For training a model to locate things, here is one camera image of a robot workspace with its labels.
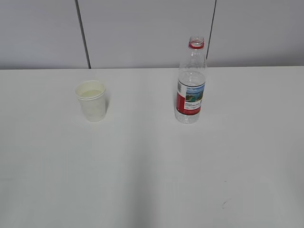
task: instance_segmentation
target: red label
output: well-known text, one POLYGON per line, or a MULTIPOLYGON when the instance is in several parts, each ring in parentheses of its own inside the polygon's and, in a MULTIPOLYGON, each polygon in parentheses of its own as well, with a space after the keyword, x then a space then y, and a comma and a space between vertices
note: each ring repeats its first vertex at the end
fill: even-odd
POLYGON ((185 100, 186 100, 185 97, 182 97, 179 93, 177 93, 177 98, 176 98, 177 111, 185 115, 195 115, 200 112, 200 107, 193 110, 185 109, 185 100))

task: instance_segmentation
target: mark on table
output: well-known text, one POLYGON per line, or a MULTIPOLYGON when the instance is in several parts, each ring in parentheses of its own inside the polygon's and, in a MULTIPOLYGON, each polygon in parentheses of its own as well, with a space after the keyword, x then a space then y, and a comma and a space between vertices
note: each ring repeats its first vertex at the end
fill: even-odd
POLYGON ((232 200, 232 198, 230 198, 230 199, 226 200, 225 202, 223 202, 223 204, 222 204, 222 209, 227 208, 227 207, 225 207, 225 204, 228 203, 230 200, 232 200))

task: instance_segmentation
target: bottle base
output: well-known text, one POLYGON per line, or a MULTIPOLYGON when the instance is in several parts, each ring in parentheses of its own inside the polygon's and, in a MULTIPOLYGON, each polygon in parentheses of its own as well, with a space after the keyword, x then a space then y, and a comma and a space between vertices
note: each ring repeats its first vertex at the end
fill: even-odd
POLYGON ((198 121, 200 113, 195 115, 184 115, 175 109, 175 118, 183 124, 192 124, 198 121))

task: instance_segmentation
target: bottle opening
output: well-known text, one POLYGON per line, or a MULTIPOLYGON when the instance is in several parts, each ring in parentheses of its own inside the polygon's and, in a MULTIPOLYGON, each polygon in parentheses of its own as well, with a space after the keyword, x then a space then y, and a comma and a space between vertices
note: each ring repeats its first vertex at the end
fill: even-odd
POLYGON ((189 48, 192 49, 203 49, 205 46, 204 37, 192 36, 189 40, 189 48))

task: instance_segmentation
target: bottle label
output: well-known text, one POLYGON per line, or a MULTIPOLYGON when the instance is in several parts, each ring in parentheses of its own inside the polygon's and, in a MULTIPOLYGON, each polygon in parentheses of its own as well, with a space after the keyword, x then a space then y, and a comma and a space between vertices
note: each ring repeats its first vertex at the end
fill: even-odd
POLYGON ((205 83, 199 86, 186 86, 180 81, 177 84, 176 109, 185 115, 195 115, 200 112, 205 83))

